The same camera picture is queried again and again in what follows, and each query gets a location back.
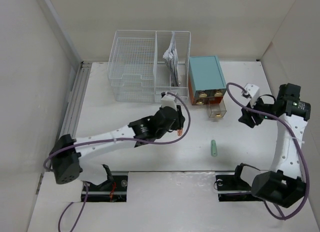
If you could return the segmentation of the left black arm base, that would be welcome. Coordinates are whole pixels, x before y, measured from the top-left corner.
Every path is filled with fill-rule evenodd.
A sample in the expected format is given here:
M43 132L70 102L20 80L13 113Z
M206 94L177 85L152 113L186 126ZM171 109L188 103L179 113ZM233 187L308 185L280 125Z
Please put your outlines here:
M81 192L81 201L89 203L125 203L127 201L128 189L128 172L111 172L107 165L103 165L106 181L99 185L87 182L88 193L86 187L83 186Z

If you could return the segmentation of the orange plastic case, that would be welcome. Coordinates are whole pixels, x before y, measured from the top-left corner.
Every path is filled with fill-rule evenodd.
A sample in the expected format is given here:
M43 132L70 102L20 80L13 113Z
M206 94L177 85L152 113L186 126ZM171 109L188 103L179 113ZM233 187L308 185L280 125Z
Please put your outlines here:
M182 129L182 128L180 128L180 129L177 130L177 135L178 135L179 137L183 135L183 129Z

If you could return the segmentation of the green plastic case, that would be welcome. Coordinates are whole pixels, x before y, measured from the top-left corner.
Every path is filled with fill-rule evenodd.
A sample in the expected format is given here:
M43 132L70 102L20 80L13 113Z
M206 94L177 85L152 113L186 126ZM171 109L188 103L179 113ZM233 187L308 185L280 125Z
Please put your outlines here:
M210 153L212 157L217 157L218 156L218 149L217 149L217 143L216 141L213 139L210 142Z

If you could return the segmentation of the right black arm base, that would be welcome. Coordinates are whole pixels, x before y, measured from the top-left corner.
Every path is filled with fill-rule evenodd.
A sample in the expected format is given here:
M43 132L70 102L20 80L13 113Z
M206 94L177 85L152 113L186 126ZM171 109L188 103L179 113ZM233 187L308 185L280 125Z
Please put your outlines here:
M261 202L251 194L253 180L262 171L252 165L240 163L234 171L215 173L213 188L219 202Z

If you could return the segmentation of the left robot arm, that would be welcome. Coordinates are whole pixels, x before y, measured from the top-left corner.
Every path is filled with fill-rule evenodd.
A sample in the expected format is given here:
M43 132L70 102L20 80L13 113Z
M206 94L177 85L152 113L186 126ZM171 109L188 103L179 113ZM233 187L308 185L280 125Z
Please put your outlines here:
M105 164L90 164L92 158L121 149L133 149L155 144L166 133L181 131L185 122L182 108L162 106L155 115L130 122L111 132L91 137L72 138L65 134L50 152L55 182L58 185L81 180L107 190L112 184L112 174Z

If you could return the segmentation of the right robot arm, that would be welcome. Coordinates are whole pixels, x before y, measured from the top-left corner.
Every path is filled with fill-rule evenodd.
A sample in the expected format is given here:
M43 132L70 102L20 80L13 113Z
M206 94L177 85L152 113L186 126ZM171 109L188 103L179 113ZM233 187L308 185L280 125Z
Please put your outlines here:
M307 184L302 179L302 161L297 147L302 145L311 105L300 100L300 86L291 83L279 87L272 104L264 103L258 86L248 83L244 90L242 95L250 101L241 110L239 122L253 128L263 120L277 121L277 140L270 170L253 179L251 194L289 208L306 192Z

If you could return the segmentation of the grey setup guide booklet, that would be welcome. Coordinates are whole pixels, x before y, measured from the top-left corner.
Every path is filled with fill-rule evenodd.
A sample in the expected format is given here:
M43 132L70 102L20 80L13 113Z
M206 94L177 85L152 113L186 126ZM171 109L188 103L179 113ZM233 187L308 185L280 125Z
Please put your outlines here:
M162 58L169 69L170 74L170 85L172 87L179 87L182 83L182 76L179 73L179 57L178 50L176 46L176 35L175 32L172 32L170 39L170 44L167 50L164 52Z

